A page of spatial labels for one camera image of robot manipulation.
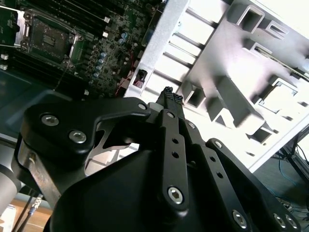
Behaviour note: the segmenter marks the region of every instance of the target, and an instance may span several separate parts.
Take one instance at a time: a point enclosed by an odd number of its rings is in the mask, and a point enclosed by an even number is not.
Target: wire
[[[119,84],[119,87],[118,87],[118,89],[117,89],[117,91],[116,91],[116,93],[115,93],[115,96],[117,96],[118,95],[118,92],[119,92],[119,90],[121,89],[121,87],[122,87],[122,85],[124,84],[124,82],[126,82],[127,80],[129,80],[130,78],[132,78],[132,76],[133,76],[133,72],[129,72],[129,75],[126,77],[126,79],[124,80],[124,81],[122,81],[120,84]]]
[[[21,226],[19,227],[17,232],[23,232],[30,217],[34,214],[34,212],[39,208],[40,204],[42,203],[42,194],[39,194],[39,196],[35,199],[35,202],[33,203],[33,205],[31,206],[31,208],[28,211],[28,215],[26,217],[26,219],[24,220],[24,222],[21,224]]]
[[[298,186],[298,184],[297,184],[295,181],[293,181],[291,178],[287,177],[287,176],[283,173],[282,168],[281,168],[281,160],[279,161],[279,171],[280,171],[280,173],[282,174],[282,176],[283,176],[285,179],[291,181],[295,186]]]
[[[299,149],[301,150],[301,152],[303,153],[303,155],[304,155],[304,157],[305,157],[305,160],[306,160],[307,164],[309,164],[308,159],[307,159],[307,156],[306,156],[306,154],[304,153],[304,150],[297,144],[297,152],[298,152],[298,154],[299,154],[298,148],[299,148]]]
[[[32,198],[33,198],[34,195],[35,195],[35,191],[30,190],[29,194],[30,194],[30,197],[29,197],[29,199],[28,199],[28,201],[27,201],[27,203],[26,203],[26,205],[25,205],[23,211],[22,211],[21,214],[19,215],[19,217],[18,217],[18,219],[17,219],[17,221],[16,221],[16,223],[15,223],[15,225],[14,225],[14,228],[12,229],[12,232],[16,232],[16,230],[17,230],[17,228],[18,228],[18,225],[19,225],[21,219],[23,218],[23,216],[24,216],[24,214],[25,214],[25,212],[26,212],[28,206],[29,206],[30,203],[31,203]]]

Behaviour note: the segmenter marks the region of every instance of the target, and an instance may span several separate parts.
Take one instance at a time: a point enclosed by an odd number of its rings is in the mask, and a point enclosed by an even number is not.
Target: floor
[[[269,159],[254,174],[273,194],[291,203],[293,215],[304,232],[309,232],[309,221],[303,220],[309,217],[305,201],[308,188],[306,189],[303,180],[287,161],[281,161],[281,171],[286,178],[280,173],[279,161]]]

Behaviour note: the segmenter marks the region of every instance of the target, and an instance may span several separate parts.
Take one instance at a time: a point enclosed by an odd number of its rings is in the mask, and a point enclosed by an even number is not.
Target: black cable
[[[297,144],[298,144],[299,136],[300,136],[300,133],[298,133],[298,134],[295,136],[294,143],[293,143],[293,147],[292,147],[291,156],[295,154],[296,146],[297,146]]]
[[[24,222],[21,224],[21,226],[19,227],[19,229],[18,229],[17,232],[23,232],[23,231],[24,231],[24,229],[25,229],[25,227],[26,227],[26,225],[27,225],[27,222],[29,221],[29,219],[30,219],[31,216],[32,216],[31,214],[28,214],[28,215],[27,215],[26,219],[25,219]]]
[[[26,219],[24,220],[24,222],[21,224],[21,226],[19,227],[17,232],[23,232],[30,217],[34,214],[34,212],[39,208],[41,202],[42,202],[42,197],[43,195],[39,194],[39,196],[35,199],[35,202],[33,203],[33,205],[31,206],[31,208],[28,211],[28,215],[26,217]]]
[[[305,157],[305,160],[307,161],[307,164],[309,164],[308,162],[308,159],[306,157],[306,154],[304,153],[304,150],[300,147],[300,145],[297,144],[297,151],[298,151],[298,148],[301,150],[301,152],[303,153],[304,157]]]
[[[25,214],[25,212],[26,212],[28,206],[29,206],[30,203],[31,203],[32,198],[33,198],[34,195],[35,195],[35,191],[30,190],[29,194],[30,194],[29,200],[27,201],[27,203],[26,203],[26,205],[25,205],[23,211],[22,211],[21,214],[19,215],[19,217],[18,217],[18,219],[17,219],[17,221],[16,221],[16,223],[15,223],[15,225],[14,225],[14,228],[12,229],[12,232],[16,232],[16,230],[17,230],[17,228],[18,228],[18,225],[19,225],[21,219],[23,218],[23,216],[24,216],[24,214]]]

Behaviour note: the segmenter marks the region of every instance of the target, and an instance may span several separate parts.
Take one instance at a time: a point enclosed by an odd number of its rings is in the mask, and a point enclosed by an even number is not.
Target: green circuit board
[[[51,4],[57,1],[47,0]],[[0,0],[0,44],[14,46],[20,19],[17,12],[1,5],[23,11],[30,25],[29,40],[16,49],[86,80],[90,94],[108,98],[115,96],[121,79],[139,62],[150,22],[158,6],[162,7],[157,0],[119,0],[122,13],[109,11],[110,20],[98,36],[74,25],[69,17],[47,12],[41,4],[39,0]]]

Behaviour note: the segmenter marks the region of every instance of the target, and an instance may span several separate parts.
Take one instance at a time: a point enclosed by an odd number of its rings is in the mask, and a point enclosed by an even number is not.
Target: mounting hole
[[[176,158],[176,159],[178,159],[179,158],[179,155],[178,155],[178,153],[177,152],[172,152],[172,156],[174,157],[174,158]]]
[[[223,179],[223,175],[220,172],[217,172],[217,176],[221,179]]]
[[[171,117],[171,118],[174,118],[174,117],[175,117],[175,115],[172,114],[171,112],[168,112],[168,116]]]
[[[147,107],[144,104],[142,104],[142,103],[139,104],[139,108],[142,109],[142,110],[147,109]]]

